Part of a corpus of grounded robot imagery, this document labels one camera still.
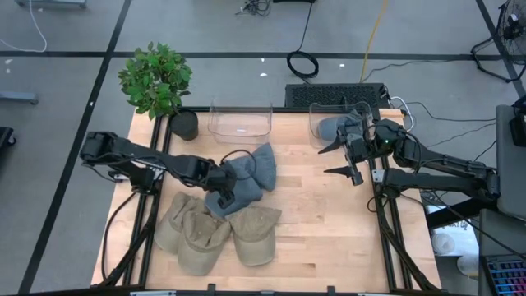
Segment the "blue-grey baseball cap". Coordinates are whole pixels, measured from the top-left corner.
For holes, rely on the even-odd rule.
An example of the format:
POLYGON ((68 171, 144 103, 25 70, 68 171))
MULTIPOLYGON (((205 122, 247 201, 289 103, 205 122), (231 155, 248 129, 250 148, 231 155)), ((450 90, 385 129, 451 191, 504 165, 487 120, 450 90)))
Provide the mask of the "blue-grey baseball cap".
POLYGON ((254 160, 250 156, 242 156, 228 161, 235 170, 238 177, 233 188, 234 201, 229 206, 219 206, 219 194, 217 192, 205 195, 205 206, 210 213, 219 218, 225 218, 243 207, 249 206, 253 201, 259 201, 263 192, 253 178, 255 175, 254 160))
POLYGON ((362 134, 362 115, 356 110, 346 114, 320 120, 317 127, 318 137, 326 143, 333 142, 342 132, 352 140, 362 134))
POLYGON ((255 149, 246 162, 246 170, 260 188, 274 191, 277 181, 277 164, 270 143, 255 149))

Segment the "black desk device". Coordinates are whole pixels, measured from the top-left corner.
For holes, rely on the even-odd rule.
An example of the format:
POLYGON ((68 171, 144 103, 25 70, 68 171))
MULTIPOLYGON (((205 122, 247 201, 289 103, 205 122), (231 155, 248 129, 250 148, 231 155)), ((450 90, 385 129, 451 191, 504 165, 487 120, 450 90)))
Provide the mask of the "black desk device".
POLYGON ((512 105, 514 117, 509 121, 510 133, 516 146, 526 147, 526 95, 512 105))

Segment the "clear plastic bin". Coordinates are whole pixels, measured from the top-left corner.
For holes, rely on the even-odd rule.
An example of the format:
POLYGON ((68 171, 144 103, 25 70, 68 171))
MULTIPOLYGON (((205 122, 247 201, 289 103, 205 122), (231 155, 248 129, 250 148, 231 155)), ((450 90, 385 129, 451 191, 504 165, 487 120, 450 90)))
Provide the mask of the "clear plastic bin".
POLYGON ((208 131, 219 143, 263 145, 272 131, 273 106, 210 106, 208 131))
POLYGON ((310 142, 311 145, 315 148, 325 148, 330 143, 323 142, 318 137, 317 127, 320 120, 324 118, 331 118, 336 117, 340 115, 346 115, 352 111, 356 110, 358 113, 362 115, 363 121, 362 121, 362 131, 363 127, 367 124, 372 123, 373 119, 373 112, 371 110, 371 106, 364 102, 358 102, 355 104, 338 104, 338 105, 322 105, 318 103, 311 104, 309 108, 309 132, 310 132, 310 142))

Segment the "black chair base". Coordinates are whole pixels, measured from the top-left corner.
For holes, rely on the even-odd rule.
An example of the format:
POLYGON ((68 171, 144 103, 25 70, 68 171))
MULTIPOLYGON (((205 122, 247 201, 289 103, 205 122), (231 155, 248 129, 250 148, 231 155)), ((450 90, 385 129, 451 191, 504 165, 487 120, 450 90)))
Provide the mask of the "black chair base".
POLYGON ((7 153, 7 149, 15 144, 14 129, 11 127, 0 127, 0 159, 7 153))

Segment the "backlit rainbow keyboard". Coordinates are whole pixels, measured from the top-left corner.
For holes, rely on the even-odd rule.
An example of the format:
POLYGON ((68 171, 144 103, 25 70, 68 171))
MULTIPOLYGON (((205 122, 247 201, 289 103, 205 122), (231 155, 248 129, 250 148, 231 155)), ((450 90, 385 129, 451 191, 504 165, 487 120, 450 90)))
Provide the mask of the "backlit rainbow keyboard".
POLYGON ((526 296, 526 261, 516 255, 483 256, 492 296, 526 296))

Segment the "white cup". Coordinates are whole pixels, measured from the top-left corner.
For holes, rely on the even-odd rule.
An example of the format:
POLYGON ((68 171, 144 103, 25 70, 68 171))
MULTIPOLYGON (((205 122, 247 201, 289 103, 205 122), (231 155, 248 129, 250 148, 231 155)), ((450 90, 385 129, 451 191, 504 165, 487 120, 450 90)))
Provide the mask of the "white cup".
POLYGON ((478 255, 463 255, 457 260, 459 272, 467 277, 478 277, 479 275, 479 257, 478 255))

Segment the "green leafy potted plant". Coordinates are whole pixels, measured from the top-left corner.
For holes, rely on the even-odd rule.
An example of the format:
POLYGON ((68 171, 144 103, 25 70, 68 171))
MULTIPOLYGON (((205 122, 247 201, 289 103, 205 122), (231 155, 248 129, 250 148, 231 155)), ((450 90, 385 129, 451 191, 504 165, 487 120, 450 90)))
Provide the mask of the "green leafy potted plant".
POLYGON ((180 113, 182 97, 189 95, 192 69, 167 44, 149 42, 137 48, 118 73, 120 90, 137 114, 153 120, 180 113))

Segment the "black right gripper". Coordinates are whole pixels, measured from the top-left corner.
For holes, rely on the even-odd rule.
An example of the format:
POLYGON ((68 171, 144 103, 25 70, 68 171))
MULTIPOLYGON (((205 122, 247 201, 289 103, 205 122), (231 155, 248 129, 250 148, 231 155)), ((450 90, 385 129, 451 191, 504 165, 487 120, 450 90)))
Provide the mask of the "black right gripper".
POLYGON ((366 140, 363 138, 363 134, 350 140, 347 136, 343 135, 342 132, 339 132, 338 137, 327 147, 320 150, 318 154, 338 150, 341 146, 344 148, 344 156, 348 164, 343 167, 326 169, 325 173, 340 174, 346 178, 351 178, 354 186, 361 185, 363 178, 358 170, 357 164, 369 158, 369 148, 367 147, 366 140))

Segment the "black mesh computer case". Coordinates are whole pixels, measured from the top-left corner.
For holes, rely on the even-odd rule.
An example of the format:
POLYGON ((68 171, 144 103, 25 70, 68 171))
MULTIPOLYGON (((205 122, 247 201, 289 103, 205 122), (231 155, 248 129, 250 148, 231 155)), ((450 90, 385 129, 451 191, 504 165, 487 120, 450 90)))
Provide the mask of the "black mesh computer case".
POLYGON ((390 95, 383 83, 287 84, 285 106, 306 108, 311 104, 341 105, 365 102, 372 108, 390 107, 390 95))

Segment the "white printed box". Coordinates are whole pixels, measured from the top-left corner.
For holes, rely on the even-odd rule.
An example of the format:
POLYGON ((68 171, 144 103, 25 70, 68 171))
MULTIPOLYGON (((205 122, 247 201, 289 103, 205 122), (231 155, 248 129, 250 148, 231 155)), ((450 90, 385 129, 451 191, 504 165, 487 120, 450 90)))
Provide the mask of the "white printed box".
POLYGON ((432 229, 431 245, 438 257, 471 256, 479 251, 475 231, 464 220, 432 229))

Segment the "black plant pot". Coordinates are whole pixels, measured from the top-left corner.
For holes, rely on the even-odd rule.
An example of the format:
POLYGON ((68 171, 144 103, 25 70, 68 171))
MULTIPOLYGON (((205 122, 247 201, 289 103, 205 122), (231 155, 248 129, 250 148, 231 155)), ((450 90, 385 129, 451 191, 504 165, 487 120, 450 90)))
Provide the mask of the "black plant pot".
POLYGON ((168 122, 170 131, 181 137, 184 141, 192 141, 197 138, 198 117, 195 112, 189 109, 182 109, 175 113, 168 122))

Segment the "black desk beam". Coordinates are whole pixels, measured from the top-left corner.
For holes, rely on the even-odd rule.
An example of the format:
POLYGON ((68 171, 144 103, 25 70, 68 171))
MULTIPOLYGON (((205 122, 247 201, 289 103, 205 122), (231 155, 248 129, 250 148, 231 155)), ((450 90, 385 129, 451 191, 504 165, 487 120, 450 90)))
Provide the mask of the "black desk beam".
POLYGON ((481 210, 498 211, 496 201, 485 202, 478 199, 469 199, 451 206, 438 199, 429 200, 429 202, 433 206, 443 206, 441 210, 430 212, 426 215, 429 229, 436 229, 460 220, 473 218, 478 216, 481 210))

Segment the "black floor fan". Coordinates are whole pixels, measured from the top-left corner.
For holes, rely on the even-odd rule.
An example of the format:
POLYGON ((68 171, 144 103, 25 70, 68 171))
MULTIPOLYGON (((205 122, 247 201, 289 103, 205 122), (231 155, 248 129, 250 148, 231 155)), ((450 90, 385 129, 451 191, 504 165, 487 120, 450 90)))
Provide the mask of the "black floor fan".
POLYGON ((499 6, 499 16, 490 37, 475 44, 471 55, 477 69, 506 83, 518 81, 526 72, 526 0, 505 0, 499 6), (478 58, 478 52, 490 44, 500 48, 500 56, 507 62, 522 66, 516 78, 505 77, 487 70, 478 58))

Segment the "grey furniture foot bar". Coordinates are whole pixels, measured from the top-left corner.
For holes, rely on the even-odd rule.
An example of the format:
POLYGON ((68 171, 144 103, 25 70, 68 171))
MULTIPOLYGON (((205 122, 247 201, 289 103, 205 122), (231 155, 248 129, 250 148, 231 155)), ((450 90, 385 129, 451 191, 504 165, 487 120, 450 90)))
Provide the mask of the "grey furniture foot bar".
POLYGON ((11 91, 1 91, 0 90, 0 100, 23 102, 23 103, 29 103, 29 104, 39 103, 37 94, 28 93, 28 92, 15 92, 15 91, 11 92, 11 91))

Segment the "beige baseball cap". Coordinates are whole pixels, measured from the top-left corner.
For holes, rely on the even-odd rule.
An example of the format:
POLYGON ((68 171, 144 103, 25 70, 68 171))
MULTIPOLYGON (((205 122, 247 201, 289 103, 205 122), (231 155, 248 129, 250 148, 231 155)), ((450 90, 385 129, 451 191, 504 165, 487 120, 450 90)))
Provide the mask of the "beige baseball cap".
POLYGON ((176 255, 182 234, 182 219, 188 211, 207 213, 203 199, 178 192, 155 229, 154 241, 165 252, 176 255))
POLYGON ((227 216, 238 259, 244 266, 262 266, 273 261, 275 227, 281 215, 278 209, 249 206, 227 216))
POLYGON ((182 219, 178 243, 178 264, 189 275, 208 275, 219 259, 231 234, 228 221, 196 211, 188 211, 182 219))

